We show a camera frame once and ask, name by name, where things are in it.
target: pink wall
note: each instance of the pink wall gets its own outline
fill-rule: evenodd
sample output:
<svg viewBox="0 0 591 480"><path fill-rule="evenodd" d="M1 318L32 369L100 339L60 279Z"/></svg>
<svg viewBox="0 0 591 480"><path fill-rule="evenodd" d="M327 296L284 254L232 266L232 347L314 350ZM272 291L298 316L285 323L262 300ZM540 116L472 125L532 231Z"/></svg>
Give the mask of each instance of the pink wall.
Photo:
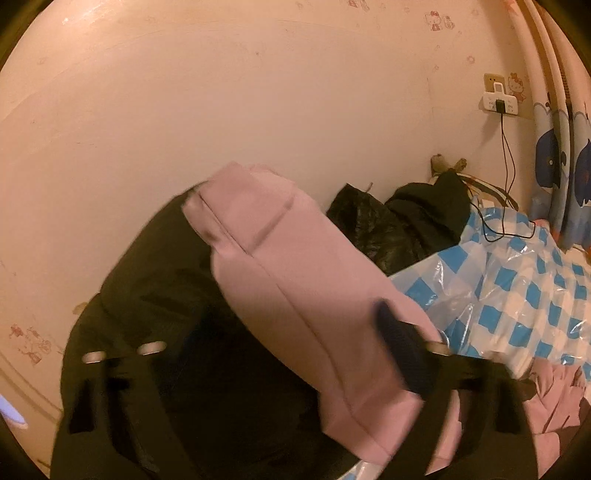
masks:
<svg viewBox="0 0 591 480"><path fill-rule="evenodd" d="M322 206L345 182L383 200L425 181L435 153L502 184L486 72L524 84L506 122L523 203L531 95L501 0L54 0L0 72L8 376L51 424L76 306L167 199L230 160L266 163Z"/></svg>

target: curtain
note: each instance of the curtain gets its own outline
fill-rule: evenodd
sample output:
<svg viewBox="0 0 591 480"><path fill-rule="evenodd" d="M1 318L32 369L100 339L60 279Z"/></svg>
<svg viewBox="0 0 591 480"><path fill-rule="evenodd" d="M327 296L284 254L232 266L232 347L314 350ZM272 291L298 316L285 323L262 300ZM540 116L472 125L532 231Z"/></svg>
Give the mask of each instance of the curtain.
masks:
<svg viewBox="0 0 591 480"><path fill-rule="evenodd" d="M546 219L560 248L591 254L591 78L552 17L534 0L504 0L531 82L535 182L530 218Z"/></svg>

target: plastic bag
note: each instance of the plastic bag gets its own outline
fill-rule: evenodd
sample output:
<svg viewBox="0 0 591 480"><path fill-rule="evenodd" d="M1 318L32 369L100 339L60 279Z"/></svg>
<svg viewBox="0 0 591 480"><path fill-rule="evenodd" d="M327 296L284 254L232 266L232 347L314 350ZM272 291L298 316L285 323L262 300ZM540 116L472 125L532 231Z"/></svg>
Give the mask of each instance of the plastic bag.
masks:
<svg viewBox="0 0 591 480"><path fill-rule="evenodd" d="M533 357L580 364L591 379L591 279L566 260L548 230L512 209L475 207L460 244L391 277L441 331L454 353L505 355L520 377Z"/></svg>

